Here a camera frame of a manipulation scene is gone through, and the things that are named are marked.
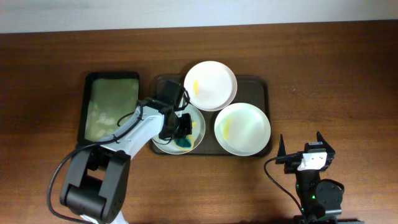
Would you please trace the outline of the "white plate yellow stain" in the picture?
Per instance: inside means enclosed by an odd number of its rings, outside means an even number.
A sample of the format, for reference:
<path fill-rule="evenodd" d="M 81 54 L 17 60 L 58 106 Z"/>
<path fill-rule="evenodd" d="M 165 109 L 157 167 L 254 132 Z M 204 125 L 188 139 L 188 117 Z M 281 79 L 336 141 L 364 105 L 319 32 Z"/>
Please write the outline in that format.
<path fill-rule="evenodd" d="M 271 124 L 265 112 L 249 103 L 234 103 L 222 109 L 214 123 L 219 145 L 235 156 L 253 156 L 271 139 Z"/>

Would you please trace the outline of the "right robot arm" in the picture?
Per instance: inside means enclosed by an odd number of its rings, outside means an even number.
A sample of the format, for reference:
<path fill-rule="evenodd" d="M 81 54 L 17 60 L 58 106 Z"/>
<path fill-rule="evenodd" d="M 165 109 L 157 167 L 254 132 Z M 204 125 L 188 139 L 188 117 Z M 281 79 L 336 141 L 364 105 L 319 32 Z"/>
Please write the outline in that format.
<path fill-rule="evenodd" d="M 342 213 L 341 203 L 345 187 L 343 184 L 322 179 L 320 173 L 331 166 L 335 150 L 317 132 L 317 140 L 308 142 L 303 151 L 287 154 L 281 136 L 276 164 L 284 165 L 285 174 L 296 178 L 295 189 L 300 199 L 301 215 L 294 217 L 294 223 L 336 223 L 336 216 Z"/>

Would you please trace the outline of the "pinkish white plate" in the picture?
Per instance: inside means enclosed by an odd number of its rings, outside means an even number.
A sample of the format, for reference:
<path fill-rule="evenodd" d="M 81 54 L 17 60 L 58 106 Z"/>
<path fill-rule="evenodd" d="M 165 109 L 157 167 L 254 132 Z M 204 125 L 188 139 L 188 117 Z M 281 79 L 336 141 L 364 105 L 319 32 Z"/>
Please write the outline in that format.
<path fill-rule="evenodd" d="M 203 111 L 218 111 L 228 106 L 237 94 L 235 74 L 225 64 L 200 62 L 185 76 L 184 88 L 193 106 Z"/>

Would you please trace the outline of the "green and yellow sponge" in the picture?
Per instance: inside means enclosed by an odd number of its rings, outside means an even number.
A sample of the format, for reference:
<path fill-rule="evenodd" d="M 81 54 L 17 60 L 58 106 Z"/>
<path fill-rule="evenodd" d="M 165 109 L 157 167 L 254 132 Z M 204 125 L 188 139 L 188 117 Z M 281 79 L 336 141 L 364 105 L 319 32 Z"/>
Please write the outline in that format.
<path fill-rule="evenodd" d="M 194 138 L 191 134 L 185 136 L 184 138 L 174 139 L 174 144 L 178 150 L 190 151 L 194 147 Z"/>

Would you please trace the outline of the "pale grey plate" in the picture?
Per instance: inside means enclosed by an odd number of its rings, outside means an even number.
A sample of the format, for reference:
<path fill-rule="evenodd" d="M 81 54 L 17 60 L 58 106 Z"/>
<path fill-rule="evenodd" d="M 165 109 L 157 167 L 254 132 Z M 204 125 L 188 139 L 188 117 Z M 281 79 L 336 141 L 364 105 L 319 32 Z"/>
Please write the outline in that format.
<path fill-rule="evenodd" d="M 189 104 L 182 111 L 182 114 L 185 114 L 185 113 L 188 113 L 191 117 L 191 121 L 192 121 L 191 135 L 194 138 L 193 149 L 195 149 L 201 143 L 201 141 L 203 140 L 203 137 L 205 135 L 205 128 L 206 128 L 205 119 L 204 119 L 202 113 L 200 112 L 200 110 L 191 104 Z M 152 143 L 154 143 L 154 145 L 156 147 L 158 147 L 162 152 L 164 152 L 166 154 L 181 155 L 181 154 L 186 154 L 193 150 L 193 149 L 190 151 L 178 150 L 176 145 L 174 144 L 174 140 L 169 142 L 169 141 L 159 139 L 158 136 L 155 136 L 152 139 Z"/>

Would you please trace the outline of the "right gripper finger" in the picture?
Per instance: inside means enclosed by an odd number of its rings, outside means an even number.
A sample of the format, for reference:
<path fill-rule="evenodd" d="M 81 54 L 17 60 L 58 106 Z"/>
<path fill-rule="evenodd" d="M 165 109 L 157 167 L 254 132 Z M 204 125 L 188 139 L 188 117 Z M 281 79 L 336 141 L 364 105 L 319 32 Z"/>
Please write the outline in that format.
<path fill-rule="evenodd" d="M 326 149 L 327 153 L 335 153 L 335 150 L 326 142 L 326 140 L 319 131 L 317 131 L 317 141 L 322 142 L 322 145 Z"/>
<path fill-rule="evenodd" d="M 286 151 L 285 151 L 284 139 L 283 139 L 283 135 L 280 134 L 279 148 L 278 148 L 277 156 L 282 157 L 285 155 L 286 155 Z"/>

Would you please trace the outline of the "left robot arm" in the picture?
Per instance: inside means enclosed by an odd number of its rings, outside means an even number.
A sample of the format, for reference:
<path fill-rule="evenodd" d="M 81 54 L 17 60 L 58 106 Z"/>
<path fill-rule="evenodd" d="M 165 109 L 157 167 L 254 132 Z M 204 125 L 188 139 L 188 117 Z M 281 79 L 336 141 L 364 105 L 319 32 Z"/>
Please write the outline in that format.
<path fill-rule="evenodd" d="M 152 138 L 165 142 L 192 132 L 182 110 L 189 95 L 183 85 L 166 81 L 153 97 L 138 101 L 135 112 L 109 136 L 71 152 L 60 203 L 77 215 L 77 223 L 125 223 L 122 214 L 133 157 Z"/>

